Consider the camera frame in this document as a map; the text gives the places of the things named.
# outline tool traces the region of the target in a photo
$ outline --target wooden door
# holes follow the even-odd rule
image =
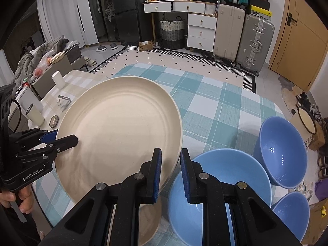
[[[328,30],[312,8],[304,0],[289,0],[283,36],[271,69],[308,91],[326,56],[327,42]]]

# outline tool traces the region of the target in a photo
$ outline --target silver suitcase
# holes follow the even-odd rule
[[[235,61],[244,18],[244,10],[230,5],[219,5],[213,47],[215,56]]]
[[[274,25],[258,16],[247,14],[237,54],[237,65],[259,75],[271,45]]]

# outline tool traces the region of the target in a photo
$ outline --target laundry basket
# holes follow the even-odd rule
[[[162,18],[160,21],[162,28],[163,47],[177,50],[184,48],[185,20],[180,16],[170,21]]]

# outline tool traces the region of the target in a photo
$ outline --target dining table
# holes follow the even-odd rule
[[[123,67],[111,77],[139,76],[151,79],[162,86],[177,104],[183,128],[182,147],[190,158],[219,148],[234,148],[253,155],[261,124],[270,116],[284,117],[272,101],[235,85],[170,67],[152,64],[133,64]],[[62,89],[54,86],[41,100],[45,121],[41,130],[55,130],[71,105],[63,112],[58,96],[69,97],[72,103],[84,92],[109,78],[73,70],[64,76]],[[59,116],[58,125],[50,128],[53,115]],[[36,128],[28,121],[30,129]],[[36,199],[52,226],[55,226],[73,207],[74,203],[64,191],[57,176],[55,163],[52,172],[32,183]],[[171,185],[181,172],[178,162],[168,184],[160,192],[162,217],[159,228],[146,245],[185,245],[174,233],[168,220],[167,200]],[[272,185],[272,204],[288,193],[287,189]]]

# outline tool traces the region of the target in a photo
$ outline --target purple bag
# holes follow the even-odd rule
[[[319,180],[315,183],[314,193],[319,201],[328,198],[328,178]]]

